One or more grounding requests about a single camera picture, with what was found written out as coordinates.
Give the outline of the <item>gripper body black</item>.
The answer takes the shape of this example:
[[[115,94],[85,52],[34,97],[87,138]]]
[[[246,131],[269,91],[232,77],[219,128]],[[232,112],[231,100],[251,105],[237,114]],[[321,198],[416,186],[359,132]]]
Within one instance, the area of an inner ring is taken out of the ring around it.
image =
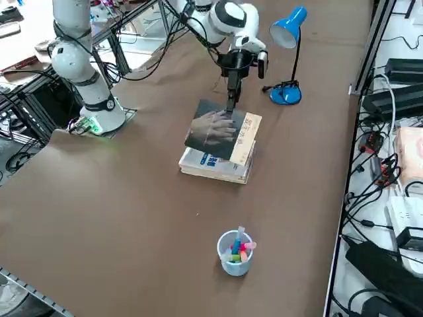
[[[250,52],[228,52],[220,54],[217,64],[221,68],[221,76],[227,78],[227,89],[236,90],[242,78],[249,74],[249,68],[254,61]]]

